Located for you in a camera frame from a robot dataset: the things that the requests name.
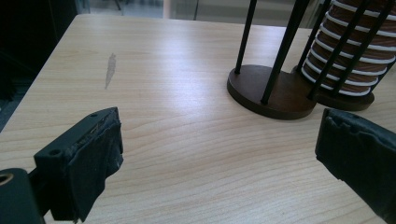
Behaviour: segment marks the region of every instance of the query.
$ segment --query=smudge mark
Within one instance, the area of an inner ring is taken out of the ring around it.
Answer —
[[[112,53],[110,58],[108,58],[105,90],[107,90],[107,87],[110,84],[111,78],[113,77],[114,73],[116,72],[116,61],[117,61],[116,55],[114,53]]]

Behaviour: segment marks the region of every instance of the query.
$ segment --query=black metal rod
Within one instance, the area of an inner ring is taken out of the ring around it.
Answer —
[[[250,5],[247,12],[247,21],[245,22],[244,34],[242,36],[241,47],[239,48],[238,59],[236,60],[236,66],[234,72],[236,74],[241,73],[242,60],[244,59],[245,49],[248,42],[248,33],[250,31],[251,22],[253,21],[254,10],[256,9],[257,0],[250,0]]]
[[[193,18],[194,21],[197,20],[198,6],[199,6],[199,0],[197,0],[197,5],[195,6],[195,12],[194,12],[194,18]]]
[[[344,83],[347,81],[348,76],[352,72],[353,68],[359,62],[359,59],[363,55],[364,51],[366,51],[367,47],[369,47],[370,43],[373,41],[376,32],[379,30],[379,28],[381,28],[382,23],[387,19],[389,13],[392,11],[394,4],[395,4],[394,0],[388,0],[385,8],[381,11],[378,18],[376,19],[374,26],[371,28],[370,32],[364,38],[364,41],[362,41],[358,51],[353,56],[349,66],[343,72],[343,75],[340,77],[340,80],[337,81],[334,89],[332,90],[332,96],[336,96],[338,92],[341,90]]]
[[[347,42],[349,36],[355,30],[355,27],[358,24],[359,19],[363,15],[363,13],[366,10],[366,8],[369,6],[370,2],[371,2],[371,0],[364,0],[359,5],[358,9],[356,10],[355,15],[353,16],[352,20],[349,22],[349,25],[346,27],[346,31],[341,36],[340,40],[338,41],[337,46],[332,51],[332,55],[330,56],[330,58],[328,59],[328,61],[324,65],[322,71],[320,72],[320,75],[319,75],[317,81],[315,82],[314,87],[309,92],[309,94],[307,96],[308,99],[314,100],[314,96],[317,93],[318,89],[320,88],[320,85],[322,84],[323,80],[325,79],[325,77],[326,77],[327,73],[329,72],[330,68],[332,68],[332,65],[334,64],[335,59],[340,54],[341,49],[343,48],[343,46]]]
[[[319,27],[323,21],[324,16],[326,15],[327,9],[329,8],[330,3],[332,0],[325,0],[322,6],[322,9],[318,15],[317,21],[315,22],[314,27],[312,28],[311,35],[308,38],[308,42],[306,42],[305,49],[303,51],[303,55],[300,58],[300,61],[298,62],[296,71],[301,71],[301,68],[303,67],[303,64],[305,62],[306,55],[308,54],[309,50],[311,49],[312,43],[315,40],[315,36],[318,33]]]
[[[308,7],[308,3],[309,0],[296,0],[294,3],[293,11],[291,12],[288,22],[288,27],[286,28],[286,32],[283,35],[279,52],[276,55],[270,78],[268,79],[264,95],[262,96],[262,103],[265,105],[268,104],[268,100],[271,96],[271,92],[274,88],[277,76],[279,75],[283,62],[285,62],[286,56],[288,55],[291,43],[293,42],[294,36],[297,33],[298,26],[300,25],[301,19],[303,18],[306,8]]]

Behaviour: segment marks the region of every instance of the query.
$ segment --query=wooden table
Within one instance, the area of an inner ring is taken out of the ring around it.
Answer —
[[[38,150],[117,106],[125,161],[86,223],[383,223],[316,160],[324,106],[268,119],[227,92],[242,33],[240,24],[77,16],[1,132],[0,169],[30,172]],[[244,64],[272,66],[283,33],[253,26]],[[308,35],[299,30],[284,71]],[[390,71],[357,114],[396,132],[395,86]]]

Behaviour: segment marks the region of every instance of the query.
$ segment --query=screw hole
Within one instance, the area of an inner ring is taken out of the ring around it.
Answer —
[[[59,149],[53,149],[53,150],[51,150],[51,151],[49,152],[49,154],[50,154],[51,156],[56,156],[56,155],[58,155],[59,153],[61,153],[61,150],[59,150]]]
[[[8,183],[13,177],[14,177],[14,174],[2,174],[2,175],[0,175],[0,186],[5,185],[6,183]]]

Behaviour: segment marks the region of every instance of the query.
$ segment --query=stack of cups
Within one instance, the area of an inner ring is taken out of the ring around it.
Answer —
[[[356,0],[332,2],[302,68],[303,75],[311,82],[315,83],[318,79],[360,3],[361,1]],[[387,0],[374,0],[370,4],[322,82],[322,88],[327,90],[334,88],[386,3]],[[375,38],[364,51],[339,93],[349,96],[368,94],[378,82],[378,77],[384,75],[388,65],[395,61],[395,53],[396,7],[392,9]]]

